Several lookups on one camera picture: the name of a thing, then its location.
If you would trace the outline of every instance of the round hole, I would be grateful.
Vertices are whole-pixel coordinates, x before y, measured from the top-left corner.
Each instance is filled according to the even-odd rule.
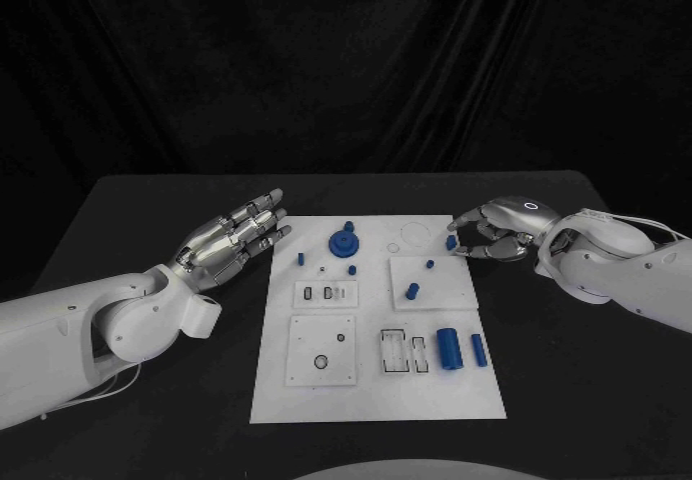
[[[314,366],[322,370],[327,367],[327,357],[324,355],[317,355],[314,357]]]

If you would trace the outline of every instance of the robotic hand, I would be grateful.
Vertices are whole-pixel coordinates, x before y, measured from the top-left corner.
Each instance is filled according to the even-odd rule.
[[[673,241],[655,244],[632,225],[666,230]],[[692,241],[658,222],[582,209],[565,218],[542,203],[501,197],[465,212],[454,231],[477,222],[490,245],[461,246],[455,254],[503,262],[537,247],[534,271],[569,295],[592,304],[614,300],[627,310],[692,332]]]
[[[159,355],[180,330],[209,337],[220,306],[200,292],[226,283],[291,232],[289,226],[269,232],[285,216],[282,209],[271,212],[281,196],[275,189],[211,219],[168,263],[142,274],[0,304],[0,430],[100,398],[69,401]],[[93,351],[92,327],[105,340],[102,351]]]

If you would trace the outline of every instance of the rectangular slot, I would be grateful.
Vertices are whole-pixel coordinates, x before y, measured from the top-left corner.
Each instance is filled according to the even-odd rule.
[[[294,308],[354,308],[357,307],[357,282],[298,281],[292,296]]]
[[[415,373],[428,373],[428,359],[425,358],[425,339],[413,337],[410,339],[412,355],[413,355],[413,371]]]
[[[380,331],[382,367],[384,373],[410,371],[406,354],[406,333],[403,329]]]

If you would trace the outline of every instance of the puzzle board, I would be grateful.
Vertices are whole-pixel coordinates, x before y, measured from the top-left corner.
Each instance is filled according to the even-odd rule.
[[[327,242],[347,220],[354,224],[360,248],[350,258],[337,258]],[[445,227],[451,220],[449,215],[288,216],[281,220],[279,226],[291,225],[292,232],[273,250],[250,423],[505,418],[491,343],[482,334],[477,308],[393,308],[389,259],[419,257],[423,264],[428,257],[448,257]],[[302,266],[298,253],[304,254]],[[465,259],[454,257],[454,261],[464,268],[452,269],[454,277],[446,281],[465,285],[464,297],[474,300],[472,283],[464,277]],[[353,276],[348,265],[357,267]],[[298,281],[357,281],[357,307],[295,308]],[[354,385],[286,386],[291,317],[308,315],[354,318]],[[454,371],[439,365],[435,332],[445,327],[456,330],[464,360],[464,368]],[[428,373],[383,373],[382,329],[403,329],[407,342],[412,337],[423,338]],[[487,367],[475,365],[474,333],[482,337]]]

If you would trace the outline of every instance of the small blue part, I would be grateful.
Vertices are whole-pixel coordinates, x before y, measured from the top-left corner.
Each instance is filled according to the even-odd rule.
[[[357,236],[347,230],[338,230],[328,239],[328,250],[338,258],[347,258],[357,252]]]
[[[474,333],[471,335],[472,351],[475,353],[475,363],[478,367],[487,367],[485,360],[485,349],[482,348],[482,340],[480,339],[480,334]]]
[[[461,361],[456,331],[452,328],[442,328],[436,331],[436,344],[442,368],[445,370],[459,369],[464,366],[464,362]]]
[[[454,250],[454,247],[456,246],[456,238],[454,235],[449,235],[446,237],[446,250]]]
[[[406,291],[406,298],[409,300],[413,300],[415,299],[415,295],[418,294],[418,284],[416,283],[412,283],[409,286],[407,286],[407,291]]]

